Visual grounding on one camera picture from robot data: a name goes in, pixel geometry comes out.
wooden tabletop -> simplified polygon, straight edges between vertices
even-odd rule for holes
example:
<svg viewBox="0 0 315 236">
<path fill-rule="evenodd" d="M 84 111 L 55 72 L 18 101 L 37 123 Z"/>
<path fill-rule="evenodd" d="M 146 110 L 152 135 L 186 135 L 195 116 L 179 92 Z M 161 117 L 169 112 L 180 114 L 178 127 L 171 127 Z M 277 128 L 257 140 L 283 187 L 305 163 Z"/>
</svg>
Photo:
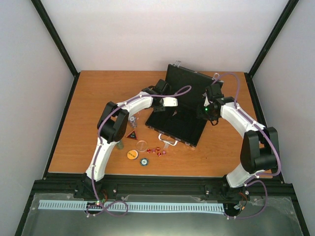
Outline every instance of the wooden tabletop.
<svg viewBox="0 0 315 236">
<path fill-rule="evenodd" d="M 214 72 L 202 72 L 213 76 Z M 255 117 L 244 74 L 236 72 L 241 80 L 238 101 L 241 107 Z M 84 173 L 88 168 L 97 141 L 96 125 L 107 102 L 125 101 L 141 89 L 155 85 L 165 78 L 165 71 L 82 71 L 76 86 L 58 144 L 49 167 L 51 173 Z M 222 92 L 235 96 L 237 82 L 233 76 L 223 78 Z M 148 148 L 164 147 L 158 133 L 145 126 L 152 109 L 137 114 L 138 140 L 145 140 Z M 132 128 L 128 125 L 126 134 Z M 169 146 L 166 155 L 140 152 L 136 160 L 127 159 L 127 152 L 135 149 L 137 141 L 123 138 L 124 149 L 114 148 L 106 166 L 106 174 L 221 177 L 240 163 L 242 138 L 225 120 L 217 126 L 207 123 L 196 148 L 178 143 Z M 140 165 L 148 158 L 147 166 Z"/>
</svg>

purple cable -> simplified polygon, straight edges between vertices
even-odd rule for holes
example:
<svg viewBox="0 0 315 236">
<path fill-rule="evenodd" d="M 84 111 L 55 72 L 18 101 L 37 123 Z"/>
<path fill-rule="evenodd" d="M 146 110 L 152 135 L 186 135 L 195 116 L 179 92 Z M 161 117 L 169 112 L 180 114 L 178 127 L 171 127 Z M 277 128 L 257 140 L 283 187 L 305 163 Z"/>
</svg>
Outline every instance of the purple cable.
<svg viewBox="0 0 315 236">
<path fill-rule="evenodd" d="M 132 101 L 134 101 L 134 100 L 136 100 L 136 99 L 138 99 L 138 98 L 141 98 L 141 97 L 178 97 L 178 96 L 181 96 L 181 95 L 184 95 L 184 94 L 188 93 L 190 90 L 191 90 L 191 86 L 190 86 L 190 85 L 186 85 L 186 86 L 182 87 L 181 89 L 179 89 L 179 90 L 178 90 L 176 93 L 174 93 L 173 95 L 147 94 L 147 95 L 139 95 L 139 96 L 136 96 L 136 97 L 133 97 L 133 98 L 129 99 L 128 101 L 126 101 L 125 104 L 122 104 L 121 106 L 119 106 L 119 107 L 117 107 L 116 109 L 114 109 L 114 110 L 103 120 L 103 122 L 100 124 L 99 129 L 98 129 L 98 132 L 97 132 L 97 136 L 98 136 L 98 138 L 99 138 L 99 140 L 100 140 L 100 143 L 103 144 L 103 140 L 102 140 L 102 138 L 100 137 L 100 132 L 101 132 L 102 127 L 104 126 L 104 124 L 108 121 L 108 119 L 109 119 L 116 111 L 118 111 L 120 108 L 124 107 L 124 106 L 127 105 L 128 103 L 130 103 L 130 102 L 132 102 Z M 94 158 L 94 161 L 93 161 L 93 165 L 94 165 L 94 166 L 95 166 L 96 159 L 97 159 L 97 157 L 98 157 L 98 154 L 99 154 L 100 149 L 101 149 L 101 146 L 99 146 L 98 149 L 97 149 L 97 151 L 96 151 L 95 158 Z M 97 194 L 97 192 L 96 192 L 96 188 L 95 188 L 95 184 L 94 184 L 94 168 L 95 168 L 94 166 L 92 167 L 92 174 L 91 174 L 92 188 L 93 188 L 94 194 L 95 194 L 95 196 L 96 196 L 96 199 L 99 201 L 99 197 L 98 197 L 98 194 Z M 112 203 L 109 204 L 108 206 L 104 206 L 102 203 L 100 203 L 99 205 L 103 208 L 103 210 L 102 210 L 101 212 L 95 214 L 95 216 L 96 216 L 96 215 L 99 215 L 99 214 L 102 214 L 104 211 L 107 212 L 107 213 L 109 213 L 110 215 L 117 216 L 117 217 L 126 215 L 126 214 L 128 213 L 128 209 L 129 209 L 129 208 L 128 208 L 128 204 L 125 203 L 125 202 L 123 202 L 123 203 L 126 205 L 126 212 L 125 212 L 124 214 L 122 214 L 122 215 L 115 215 L 115 214 L 110 213 L 110 212 L 107 210 L 111 205 L 113 205 L 113 204 L 115 204 L 115 203 L 118 203 L 118 202 L 122 202 L 122 201 L 115 201 L 115 202 L 112 202 Z"/>
<path fill-rule="evenodd" d="M 109 210 L 107 210 L 111 205 L 116 204 L 116 203 L 123 203 L 123 204 L 125 204 L 127 210 L 126 210 L 123 214 L 121 214 L 121 215 L 113 214 L 113 213 L 111 213 Z M 127 204 L 126 202 L 124 202 L 124 201 L 114 201 L 114 202 L 108 204 L 108 206 L 106 206 L 106 207 L 105 207 L 103 204 L 99 204 L 99 205 L 94 204 L 94 205 L 91 205 L 91 206 L 89 206 L 89 207 L 87 208 L 86 214 L 87 214 L 87 215 L 90 215 L 90 214 L 89 214 L 89 209 L 91 209 L 92 207 L 99 207 L 99 206 L 101 206 L 101 207 L 103 208 L 103 210 L 100 211 L 100 212 L 98 212 L 98 213 L 96 213 L 96 214 L 94 214 L 95 216 L 98 216 L 98 215 L 100 215 L 100 214 L 102 214 L 102 213 L 104 213 L 104 212 L 107 212 L 109 215 L 115 216 L 115 217 L 125 216 L 125 215 L 128 213 L 128 207 L 129 207 L 128 204 Z"/>
<path fill-rule="evenodd" d="M 261 214 L 261 213 L 266 209 L 266 207 L 267 207 L 268 194 L 267 194 L 267 188 L 266 188 L 266 185 L 264 184 L 264 182 L 261 181 L 261 180 L 254 180 L 253 182 L 247 184 L 247 186 L 251 186 L 251 185 L 253 185 L 254 183 L 258 183 L 258 182 L 262 184 L 262 186 L 264 187 L 264 190 L 265 190 L 266 199 L 265 199 L 265 204 L 264 204 L 264 206 L 262 207 L 262 209 L 261 209 L 259 212 L 257 212 L 257 213 L 254 214 L 254 215 L 245 216 L 245 217 L 236 217 L 235 219 L 239 219 L 239 220 L 249 219 L 249 218 L 258 216 L 259 214 Z M 224 215 L 225 215 L 226 217 L 228 217 L 228 218 L 234 218 L 233 216 L 229 216 L 229 215 L 227 215 L 227 214 L 225 214 L 225 213 L 224 213 Z"/>
</svg>

